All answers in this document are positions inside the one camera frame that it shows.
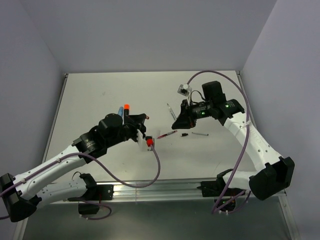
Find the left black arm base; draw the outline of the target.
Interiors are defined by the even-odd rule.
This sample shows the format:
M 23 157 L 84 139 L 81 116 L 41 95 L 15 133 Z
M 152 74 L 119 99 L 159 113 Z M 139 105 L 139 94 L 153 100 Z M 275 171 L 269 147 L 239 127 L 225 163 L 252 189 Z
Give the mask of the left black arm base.
M 104 201 L 113 199 L 114 186 L 107 184 L 106 186 L 97 185 L 95 191 L 89 195 L 81 197 L 71 197 L 67 200 L 69 202 L 78 202 L 78 213 L 81 218 L 90 221 L 103 220 L 111 216 L 113 210 L 110 206 L 106 205 Z M 107 214 L 98 216 L 100 210 L 107 210 Z

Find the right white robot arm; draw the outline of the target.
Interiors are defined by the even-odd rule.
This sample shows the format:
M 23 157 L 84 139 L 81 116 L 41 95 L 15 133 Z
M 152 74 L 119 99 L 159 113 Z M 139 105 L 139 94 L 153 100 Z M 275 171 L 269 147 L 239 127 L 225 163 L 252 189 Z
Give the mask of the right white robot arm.
M 216 189 L 222 195 L 233 189 L 248 190 L 263 201 L 288 188 L 291 184 L 295 163 L 291 157 L 283 157 L 274 150 L 253 126 L 244 108 L 235 100 L 227 100 L 218 81 L 202 85 L 204 100 L 198 103 L 184 99 L 171 128 L 191 129 L 199 119 L 212 117 L 224 126 L 245 148 L 254 171 L 231 169 L 217 176 Z

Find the black orange highlighter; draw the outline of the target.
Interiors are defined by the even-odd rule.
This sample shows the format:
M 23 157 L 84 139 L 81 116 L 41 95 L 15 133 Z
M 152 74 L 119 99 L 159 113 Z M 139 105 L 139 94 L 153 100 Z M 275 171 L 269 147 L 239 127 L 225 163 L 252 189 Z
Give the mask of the black orange highlighter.
M 130 114 L 130 105 L 129 104 L 125 104 L 123 107 L 123 118 L 128 117 Z

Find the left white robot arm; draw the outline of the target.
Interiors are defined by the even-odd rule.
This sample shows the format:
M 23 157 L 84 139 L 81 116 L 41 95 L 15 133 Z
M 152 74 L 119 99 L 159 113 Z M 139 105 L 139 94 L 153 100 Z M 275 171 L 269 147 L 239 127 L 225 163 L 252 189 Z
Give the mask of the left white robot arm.
M 50 160 L 18 175 L 4 174 L 0 178 L 0 197 L 7 210 L 1 219 L 16 223 L 30 217 L 37 209 L 61 200 L 77 201 L 81 205 L 105 204 L 95 199 L 99 188 L 89 173 L 81 173 L 78 179 L 56 183 L 63 175 L 90 162 L 100 165 L 114 180 L 130 188 L 146 188 L 146 184 L 129 184 L 116 177 L 98 159 L 115 145 L 133 140 L 140 149 L 155 152 L 154 138 L 147 136 L 145 120 L 149 117 L 142 113 L 123 115 L 110 113 L 88 132 L 75 139 L 71 145 Z

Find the blue highlighter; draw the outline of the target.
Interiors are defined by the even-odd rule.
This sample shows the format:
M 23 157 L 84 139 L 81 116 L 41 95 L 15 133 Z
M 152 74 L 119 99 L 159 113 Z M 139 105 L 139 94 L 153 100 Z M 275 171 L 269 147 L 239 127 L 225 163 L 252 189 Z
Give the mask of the blue highlighter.
M 120 117 L 124 117 L 124 107 L 121 106 L 119 109 L 118 109 L 118 113 L 117 113 Z

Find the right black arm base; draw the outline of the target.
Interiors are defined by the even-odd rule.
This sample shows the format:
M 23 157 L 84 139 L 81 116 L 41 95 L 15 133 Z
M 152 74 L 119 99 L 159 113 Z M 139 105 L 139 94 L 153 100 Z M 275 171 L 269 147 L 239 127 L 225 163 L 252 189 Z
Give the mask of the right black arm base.
M 232 172 L 232 168 L 227 169 L 221 173 L 219 173 L 216 177 L 216 180 L 210 180 L 210 181 L 201 181 L 200 186 L 197 187 L 201 191 L 202 197 L 208 198 L 208 197 L 219 197 L 221 192 L 223 191 L 225 187 L 225 183 L 223 181 L 223 176 L 227 173 Z M 239 188 L 228 188 L 226 192 L 224 193 L 224 197 L 229 197 L 231 199 L 232 197 L 236 196 L 242 192 Z M 222 198 L 222 200 L 219 202 L 218 207 L 223 205 L 228 199 Z M 236 200 L 232 200 L 230 203 L 228 203 L 226 206 L 224 206 L 221 211 L 227 213 L 234 211 L 236 209 Z

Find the red pen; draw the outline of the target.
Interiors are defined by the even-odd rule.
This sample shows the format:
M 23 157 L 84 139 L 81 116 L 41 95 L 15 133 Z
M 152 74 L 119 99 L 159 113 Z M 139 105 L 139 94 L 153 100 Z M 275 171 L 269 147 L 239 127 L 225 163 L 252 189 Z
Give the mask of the red pen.
M 167 132 L 165 134 L 162 134 L 162 135 L 158 136 L 157 139 L 162 139 L 162 138 L 165 138 L 165 137 L 170 136 L 175 133 L 177 133 L 177 130 L 173 130 L 173 131 Z

